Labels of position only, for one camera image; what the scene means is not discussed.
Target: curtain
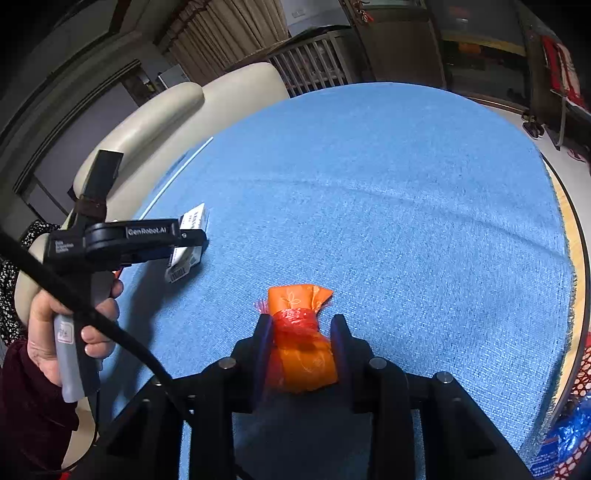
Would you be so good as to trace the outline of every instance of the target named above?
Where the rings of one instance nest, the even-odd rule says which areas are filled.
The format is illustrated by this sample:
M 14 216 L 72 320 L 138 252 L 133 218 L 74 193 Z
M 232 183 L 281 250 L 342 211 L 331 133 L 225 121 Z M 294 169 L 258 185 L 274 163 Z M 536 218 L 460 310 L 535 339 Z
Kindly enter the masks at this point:
M 289 33 L 280 0 L 193 0 L 167 35 L 170 54 L 193 82 L 205 85 Z

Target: small box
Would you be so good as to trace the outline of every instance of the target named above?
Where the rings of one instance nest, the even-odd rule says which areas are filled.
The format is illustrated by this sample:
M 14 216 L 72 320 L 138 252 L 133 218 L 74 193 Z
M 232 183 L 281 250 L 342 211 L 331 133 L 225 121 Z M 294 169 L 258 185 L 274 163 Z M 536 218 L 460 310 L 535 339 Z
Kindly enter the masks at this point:
M 181 230 L 203 230 L 207 229 L 208 212 L 205 204 L 196 206 L 189 210 L 179 220 Z M 164 279 L 169 283 L 176 282 L 189 273 L 192 266 L 201 261 L 202 246 L 177 247 L 168 259 L 168 267 L 164 273 Z

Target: beige sofa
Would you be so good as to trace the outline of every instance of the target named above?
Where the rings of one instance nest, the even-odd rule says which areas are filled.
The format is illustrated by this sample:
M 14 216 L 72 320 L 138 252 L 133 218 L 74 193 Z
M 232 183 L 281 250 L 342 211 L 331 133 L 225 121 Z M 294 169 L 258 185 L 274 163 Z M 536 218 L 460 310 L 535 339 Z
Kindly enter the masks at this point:
M 288 99 L 279 73 L 269 63 L 255 63 L 228 73 L 206 86 L 176 85 L 142 105 L 88 155 L 74 179 L 80 195 L 98 150 L 123 152 L 119 176 L 107 200 L 107 221 L 128 220 L 139 209 L 160 177 L 187 150 L 266 106 Z M 43 260 L 47 235 L 29 251 Z M 29 308 L 39 287 L 19 273 L 15 307 L 28 322 Z M 86 451 L 94 422 L 86 399 L 79 403 L 80 428 L 72 436 L 64 465 Z

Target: black cable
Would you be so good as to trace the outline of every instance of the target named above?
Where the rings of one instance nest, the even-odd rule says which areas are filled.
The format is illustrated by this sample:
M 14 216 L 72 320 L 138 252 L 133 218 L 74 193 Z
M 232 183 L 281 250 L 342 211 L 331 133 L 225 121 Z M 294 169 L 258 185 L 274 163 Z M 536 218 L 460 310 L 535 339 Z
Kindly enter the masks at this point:
M 31 277 L 45 291 L 58 299 L 73 312 L 83 314 L 88 325 L 92 325 L 108 338 L 121 345 L 156 376 L 164 392 L 181 414 L 182 418 L 194 427 L 193 414 L 176 394 L 173 378 L 164 369 L 158 359 L 144 345 L 139 343 L 125 330 L 119 328 L 115 322 L 111 322 L 103 314 L 97 312 L 93 306 L 84 301 L 72 288 L 55 272 L 43 266 L 34 256 L 20 246 L 20 244 L 0 229 L 0 255 L 9 258 L 12 263 Z
M 92 435 L 92 441 L 90 443 L 90 446 L 88 447 L 88 450 L 85 451 L 82 454 L 82 456 L 78 458 L 78 460 L 72 462 L 65 468 L 60 468 L 59 470 L 39 470 L 37 472 L 33 472 L 33 475 L 60 475 L 62 473 L 70 472 L 76 465 L 78 465 L 84 458 L 86 458 L 91 448 L 95 445 L 96 438 L 99 435 L 100 390 L 97 390 L 96 392 L 95 412 L 95 432 Z

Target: dark red sleeve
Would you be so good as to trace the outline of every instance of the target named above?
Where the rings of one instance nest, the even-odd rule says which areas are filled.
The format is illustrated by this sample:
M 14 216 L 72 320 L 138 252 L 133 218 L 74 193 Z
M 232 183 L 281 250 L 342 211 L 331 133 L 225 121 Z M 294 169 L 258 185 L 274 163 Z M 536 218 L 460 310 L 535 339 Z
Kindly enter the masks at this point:
M 78 428 L 75 403 L 66 403 L 31 361 L 26 340 L 6 353 L 0 376 L 0 439 L 30 470 L 58 470 Z

